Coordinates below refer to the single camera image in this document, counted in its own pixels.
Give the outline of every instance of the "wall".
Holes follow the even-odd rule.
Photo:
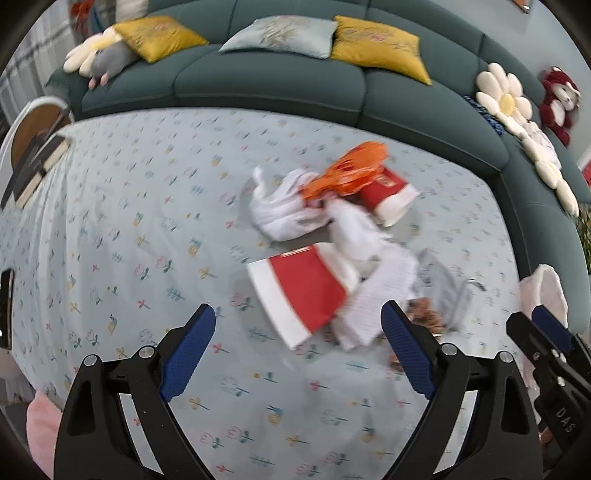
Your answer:
[[[534,0],[529,15],[509,0],[431,0],[502,44],[538,75],[556,65],[577,84],[583,96],[570,131],[570,153],[578,165],[591,158],[591,70],[554,15]]]

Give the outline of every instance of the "dark green sofa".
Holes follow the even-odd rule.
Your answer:
[[[538,264],[552,265],[562,280],[571,330],[587,329],[591,293],[572,220],[517,140],[497,135],[462,98],[474,94],[476,75],[496,61],[521,79],[533,104],[542,102],[541,83],[498,43],[428,0],[150,0],[150,14],[170,15],[211,44],[152,65],[138,62],[92,92],[86,79],[56,71],[48,84],[68,97],[76,118],[175,106],[251,108],[351,125],[431,151],[486,180],[505,218],[519,276],[530,275]],[[414,33],[421,37],[421,56],[433,85],[336,60],[217,51],[256,18],[277,14],[347,15]],[[578,200],[591,202],[568,151],[547,134]]]

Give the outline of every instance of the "pink blanket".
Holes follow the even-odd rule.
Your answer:
[[[37,392],[27,410],[27,441],[33,460],[51,480],[60,422],[60,410],[45,395]]]

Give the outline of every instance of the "red and white box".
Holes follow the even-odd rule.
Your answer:
[[[291,350],[331,320],[360,280],[356,268],[331,243],[246,267],[263,308]]]
[[[359,191],[363,206],[373,212],[384,227],[398,222],[417,197],[415,187],[386,167],[372,183]]]

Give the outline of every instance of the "stuffed animal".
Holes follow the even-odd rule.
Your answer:
[[[512,73],[506,74],[498,63],[491,63],[487,71],[478,74],[476,85],[480,90],[476,94],[476,101],[502,123],[510,134],[521,140],[536,173],[556,192],[564,210],[578,217],[579,205],[569,184],[562,177],[562,165],[554,145],[535,122],[529,121],[533,109],[530,101],[523,96],[519,79]]]
[[[64,72],[73,73],[78,70],[83,77],[90,77],[90,68],[96,52],[121,40],[123,38],[113,27],[107,28],[103,33],[97,33],[87,38],[83,43],[68,52],[64,63]]]
[[[566,130],[573,126],[570,114],[580,106],[581,93],[570,77],[558,67],[550,69],[542,85],[546,90],[544,103],[540,107],[542,123],[568,147],[570,135]]]
[[[97,82],[101,86],[106,85],[109,80],[120,74],[124,68],[138,60],[139,55],[131,50],[124,41],[118,41],[104,50],[99,50],[92,61],[88,88],[90,90],[94,89]]]

